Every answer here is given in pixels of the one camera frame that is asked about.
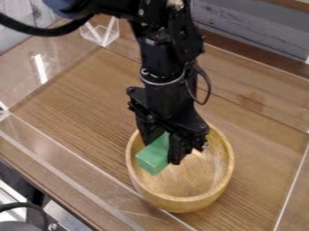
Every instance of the green block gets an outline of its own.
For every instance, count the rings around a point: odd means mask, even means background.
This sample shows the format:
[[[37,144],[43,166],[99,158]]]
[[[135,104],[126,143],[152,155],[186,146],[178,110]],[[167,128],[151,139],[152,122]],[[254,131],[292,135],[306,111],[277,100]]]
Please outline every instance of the green block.
[[[136,154],[135,161],[139,166],[156,175],[169,165],[169,133],[163,133]]]

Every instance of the wooden bowl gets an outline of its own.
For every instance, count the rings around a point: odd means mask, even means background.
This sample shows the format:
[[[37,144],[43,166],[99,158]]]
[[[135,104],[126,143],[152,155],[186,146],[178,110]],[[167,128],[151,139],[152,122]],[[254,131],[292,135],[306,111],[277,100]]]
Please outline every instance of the wooden bowl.
[[[166,211],[185,213],[205,208],[227,187],[234,153],[226,136],[213,125],[210,127],[205,151],[193,151],[181,166],[170,164],[156,176],[135,162],[135,155],[144,146],[139,132],[130,138],[126,159],[132,185],[143,198]]]

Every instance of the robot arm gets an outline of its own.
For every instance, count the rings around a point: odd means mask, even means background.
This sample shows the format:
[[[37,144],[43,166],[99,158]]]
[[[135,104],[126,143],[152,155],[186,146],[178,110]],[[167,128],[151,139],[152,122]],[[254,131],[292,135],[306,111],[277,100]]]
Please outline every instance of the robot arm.
[[[44,0],[57,14],[79,19],[88,14],[126,18],[140,45],[140,79],[144,88],[130,87],[130,110],[144,144],[169,132],[167,161],[181,164],[191,149],[203,149],[209,126],[194,109],[197,78],[209,86],[197,65],[203,39],[191,19],[190,0]]]

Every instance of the bowl rim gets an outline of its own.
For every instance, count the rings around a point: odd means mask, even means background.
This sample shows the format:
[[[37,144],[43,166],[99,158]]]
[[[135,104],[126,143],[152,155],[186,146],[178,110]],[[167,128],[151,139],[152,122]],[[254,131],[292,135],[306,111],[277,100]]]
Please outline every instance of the bowl rim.
[[[234,171],[234,165],[235,165],[235,160],[234,160],[234,152],[233,152],[233,148],[231,145],[229,143],[229,139],[227,137],[222,134],[222,132],[217,129],[215,126],[213,126],[211,124],[209,124],[211,130],[215,131],[215,133],[218,133],[219,137],[222,138],[223,144],[226,145],[227,148],[227,154],[229,154],[229,167],[227,167],[227,171],[225,174],[225,177],[222,179],[222,181],[217,184],[217,186],[210,189],[207,192],[202,193],[201,195],[195,195],[191,197],[177,197],[177,196],[170,196],[167,194],[163,193],[154,193],[152,191],[148,190],[148,188],[146,187],[146,185],[142,183],[142,181],[139,180],[138,176],[136,176],[136,172],[135,169],[132,168],[132,164],[131,164],[131,146],[134,144],[134,141],[139,135],[139,130],[136,130],[132,134],[132,136],[130,137],[130,141],[128,141],[128,145],[127,145],[127,149],[126,149],[126,163],[127,163],[127,168],[128,168],[128,172],[130,172],[130,177],[134,179],[134,181],[139,184],[139,187],[142,187],[142,189],[151,194],[152,196],[164,199],[164,200],[170,200],[170,201],[177,201],[177,202],[194,202],[194,201],[199,201],[201,199],[207,199],[214,197],[219,192],[222,192],[222,190],[226,188],[230,178],[231,178],[231,174]]]

